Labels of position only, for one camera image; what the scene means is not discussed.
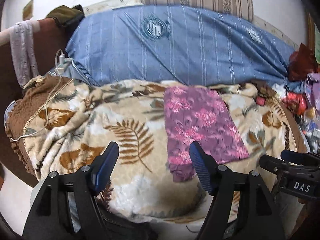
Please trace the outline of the olive green cloth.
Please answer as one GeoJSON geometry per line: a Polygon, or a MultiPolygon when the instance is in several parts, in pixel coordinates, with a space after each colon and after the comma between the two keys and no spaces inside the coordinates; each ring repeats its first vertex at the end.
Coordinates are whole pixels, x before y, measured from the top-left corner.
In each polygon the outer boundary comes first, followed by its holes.
{"type": "Polygon", "coordinates": [[[61,5],[53,9],[46,18],[52,18],[59,28],[76,28],[85,18],[85,14],[80,4],[72,8],[61,5]]]}

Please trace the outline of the red patterned cloth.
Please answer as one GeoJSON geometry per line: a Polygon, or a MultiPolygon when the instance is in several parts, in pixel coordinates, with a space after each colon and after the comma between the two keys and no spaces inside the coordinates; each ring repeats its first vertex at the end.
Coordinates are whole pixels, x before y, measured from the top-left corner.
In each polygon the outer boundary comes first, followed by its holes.
{"type": "Polygon", "coordinates": [[[282,102],[296,115],[302,115],[308,107],[305,96],[294,92],[287,92],[285,98],[282,99],[282,102]]]}

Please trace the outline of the grey cloth on headboard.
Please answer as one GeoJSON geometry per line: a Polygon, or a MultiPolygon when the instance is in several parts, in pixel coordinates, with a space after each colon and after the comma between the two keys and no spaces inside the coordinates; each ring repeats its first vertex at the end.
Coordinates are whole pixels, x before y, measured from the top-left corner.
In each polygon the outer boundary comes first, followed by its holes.
{"type": "Polygon", "coordinates": [[[34,31],[39,30],[38,21],[26,20],[16,23],[10,32],[11,57],[21,87],[39,75],[34,49],[34,31]]]}

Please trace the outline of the blue plaid pillow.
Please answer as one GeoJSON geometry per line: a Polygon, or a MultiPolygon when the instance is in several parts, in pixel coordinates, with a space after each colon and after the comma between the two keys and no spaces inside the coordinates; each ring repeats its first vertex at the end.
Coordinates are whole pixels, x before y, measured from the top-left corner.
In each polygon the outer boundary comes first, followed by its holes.
{"type": "Polygon", "coordinates": [[[186,6],[120,8],[84,18],[66,52],[91,84],[175,80],[193,86],[253,79],[304,92],[289,80],[294,49],[242,18],[186,6]]]}

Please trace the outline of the lilac cloth pile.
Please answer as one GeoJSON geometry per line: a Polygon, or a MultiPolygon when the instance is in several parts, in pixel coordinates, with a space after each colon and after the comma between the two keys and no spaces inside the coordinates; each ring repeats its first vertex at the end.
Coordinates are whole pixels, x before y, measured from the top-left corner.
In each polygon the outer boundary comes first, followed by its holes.
{"type": "Polygon", "coordinates": [[[320,111],[320,75],[309,73],[305,81],[305,94],[308,102],[319,113],[320,111]]]}

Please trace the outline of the purple floral garment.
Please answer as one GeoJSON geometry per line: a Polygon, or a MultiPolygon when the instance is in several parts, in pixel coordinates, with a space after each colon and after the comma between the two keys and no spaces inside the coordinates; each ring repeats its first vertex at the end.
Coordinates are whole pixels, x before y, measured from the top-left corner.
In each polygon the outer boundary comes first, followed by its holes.
{"type": "Polygon", "coordinates": [[[164,92],[164,124],[170,173],[176,183],[192,180],[192,142],[218,164],[249,157],[241,135],[219,94],[208,88],[174,86],[164,92]]]}

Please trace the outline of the beige leaf-print fleece blanket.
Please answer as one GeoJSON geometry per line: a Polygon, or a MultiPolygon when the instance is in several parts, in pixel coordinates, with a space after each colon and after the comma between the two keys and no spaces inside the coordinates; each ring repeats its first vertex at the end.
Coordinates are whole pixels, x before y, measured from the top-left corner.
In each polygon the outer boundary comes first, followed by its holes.
{"type": "MultiPolygon", "coordinates": [[[[114,141],[119,158],[110,185],[99,196],[108,210],[135,222],[203,221],[210,196],[196,176],[176,183],[169,170],[164,92],[174,86],[184,85],[125,80],[91,87],[71,79],[57,92],[55,86],[23,129],[23,144],[37,179],[52,171],[75,172],[114,141]]],[[[257,168],[265,154],[277,158],[282,150],[306,150],[292,114],[276,98],[258,105],[255,85],[196,87],[219,94],[249,152],[246,159],[226,163],[233,171],[257,168]]]]}

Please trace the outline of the brown quilted bedspread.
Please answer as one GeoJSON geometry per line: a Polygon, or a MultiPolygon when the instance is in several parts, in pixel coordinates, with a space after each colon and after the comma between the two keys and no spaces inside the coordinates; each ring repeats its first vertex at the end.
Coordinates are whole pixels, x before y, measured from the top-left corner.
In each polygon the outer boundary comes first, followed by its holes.
{"type": "Polygon", "coordinates": [[[49,95],[50,91],[54,89],[57,92],[63,85],[70,83],[71,79],[63,77],[59,80],[57,76],[47,76],[40,82],[33,82],[26,90],[24,97],[17,101],[13,110],[9,112],[9,118],[6,122],[6,135],[10,140],[11,148],[18,155],[19,160],[23,163],[26,171],[35,176],[35,169],[32,167],[29,155],[25,150],[23,140],[14,142],[19,136],[23,134],[23,129],[27,121],[42,107],[49,95]]]}

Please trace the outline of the dark red cloth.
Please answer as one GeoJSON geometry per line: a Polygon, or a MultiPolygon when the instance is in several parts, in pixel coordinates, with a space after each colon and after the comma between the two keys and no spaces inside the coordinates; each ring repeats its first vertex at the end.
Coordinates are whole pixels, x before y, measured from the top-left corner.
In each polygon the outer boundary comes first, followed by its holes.
{"type": "Polygon", "coordinates": [[[319,63],[311,49],[303,43],[289,58],[289,80],[304,81],[310,73],[319,73],[319,63]]]}

